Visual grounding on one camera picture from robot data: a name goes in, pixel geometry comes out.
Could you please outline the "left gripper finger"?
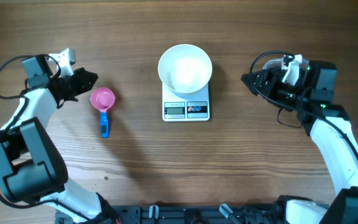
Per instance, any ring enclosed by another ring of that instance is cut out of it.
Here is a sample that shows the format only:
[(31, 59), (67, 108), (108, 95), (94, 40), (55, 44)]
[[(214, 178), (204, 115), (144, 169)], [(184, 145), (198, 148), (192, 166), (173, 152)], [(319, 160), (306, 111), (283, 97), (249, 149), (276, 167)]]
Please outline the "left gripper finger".
[(85, 68), (81, 68), (81, 82), (84, 86), (93, 86), (98, 79), (98, 75), (93, 72), (87, 71)]
[(73, 97), (75, 98), (78, 95), (86, 93), (93, 88), (94, 83), (86, 82), (86, 83), (77, 83), (73, 87)]

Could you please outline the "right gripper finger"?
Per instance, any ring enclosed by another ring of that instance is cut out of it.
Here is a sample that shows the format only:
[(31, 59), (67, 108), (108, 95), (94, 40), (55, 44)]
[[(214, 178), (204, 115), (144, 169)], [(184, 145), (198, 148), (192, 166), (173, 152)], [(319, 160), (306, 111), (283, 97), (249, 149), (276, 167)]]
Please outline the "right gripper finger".
[(255, 89), (250, 76), (241, 76), (241, 81), (253, 95), (257, 96), (259, 94), (259, 92)]
[(241, 81), (244, 83), (244, 84), (256, 84), (258, 83), (259, 81), (259, 78), (258, 76), (260, 75), (262, 71), (259, 70), (259, 71), (256, 71), (256, 72), (252, 72), (252, 74), (250, 75), (249, 73), (245, 73), (241, 76)]

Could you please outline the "pink scoop blue handle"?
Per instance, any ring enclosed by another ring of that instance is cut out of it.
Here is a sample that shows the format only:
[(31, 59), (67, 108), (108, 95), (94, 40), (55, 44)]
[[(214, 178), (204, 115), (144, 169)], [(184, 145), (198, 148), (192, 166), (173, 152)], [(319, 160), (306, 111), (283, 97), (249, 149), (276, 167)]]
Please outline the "pink scoop blue handle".
[(114, 105), (116, 97), (110, 89), (100, 87), (92, 92), (89, 100), (93, 107), (100, 112), (99, 126), (101, 130), (101, 137), (108, 138), (109, 120), (107, 112)]

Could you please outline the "white digital kitchen scale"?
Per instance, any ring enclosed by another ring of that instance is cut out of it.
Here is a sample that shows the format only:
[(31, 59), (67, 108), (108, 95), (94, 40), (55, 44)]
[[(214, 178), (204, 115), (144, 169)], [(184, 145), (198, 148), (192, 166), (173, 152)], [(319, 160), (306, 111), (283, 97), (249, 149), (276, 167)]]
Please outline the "white digital kitchen scale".
[(162, 85), (162, 119), (165, 122), (208, 121), (209, 86), (190, 94), (179, 94)]

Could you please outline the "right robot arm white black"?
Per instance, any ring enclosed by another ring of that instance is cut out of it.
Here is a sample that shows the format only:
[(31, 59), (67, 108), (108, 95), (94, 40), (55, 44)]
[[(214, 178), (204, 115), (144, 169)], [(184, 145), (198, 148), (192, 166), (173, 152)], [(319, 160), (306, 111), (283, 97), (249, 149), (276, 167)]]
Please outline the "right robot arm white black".
[(358, 223), (358, 145), (345, 109), (333, 104), (336, 77), (331, 62), (277, 59), (241, 76), (252, 94), (298, 113), (301, 127), (324, 159), (336, 194), (328, 208), (307, 198), (282, 196), (272, 213), (273, 222)]

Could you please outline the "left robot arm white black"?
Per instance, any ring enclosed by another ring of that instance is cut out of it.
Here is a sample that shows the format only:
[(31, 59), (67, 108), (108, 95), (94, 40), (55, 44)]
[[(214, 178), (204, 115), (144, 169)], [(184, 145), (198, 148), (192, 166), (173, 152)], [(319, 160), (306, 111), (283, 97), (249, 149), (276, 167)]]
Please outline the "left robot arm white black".
[(19, 106), (0, 129), (0, 201), (12, 208), (48, 205), (73, 223), (121, 223), (100, 194), (68, 176), (67, 166), (46, 132), (51, 115), (66, 101), (90, 91), (97, 74), (72, 69), (74, 50), (20, 55), (27, 78)]

